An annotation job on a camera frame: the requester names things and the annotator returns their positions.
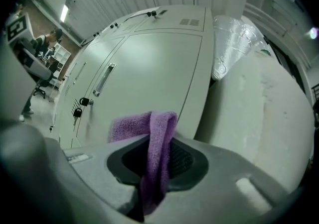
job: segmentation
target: cabinet handle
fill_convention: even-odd
[[[86,62],[84,62],[84,64],[83,64],[83,66],[81,67],[81,69],[80,69],[78,75],[75,77],[75,80],[77,80],[77,79],[79,78],[79,76],[80,76],[80,74],[82,73],[83,68],[85,67],[85,65],[86,65]]]
[[[116,64],[114,63],[110,63],[108,68],[106,69],[102,79],[100,80],[98,86],[96,87],[96,89],[93,91],[93,95],[95,95],[96,97],[98,97],[101,93],[101,91],[103,90],[103,87],[106,83],[107,78],[110,76],[111,72],[113,71],[113,69],[116,67]]]

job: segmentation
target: ceiling light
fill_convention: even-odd
[[[312,29],[310,29],[310,38],[311,39],[316,39],[316,37],[318,36],[318,30],[313,27]]]
[[[64,22],[66,14],[68,13],[69,7],[67,7],[66,5],[64,5],[63,10],[62,10],[62,14],[61,14],[61,18],[60,20],[62,22]]]

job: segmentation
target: purple towel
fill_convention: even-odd
[[[144,215],[155,210],[167,191],[169,143],[176,123],[175,112],[147,112],[118,118],[111,127],[110,142],[150,134],[146,171],[140,184]]]

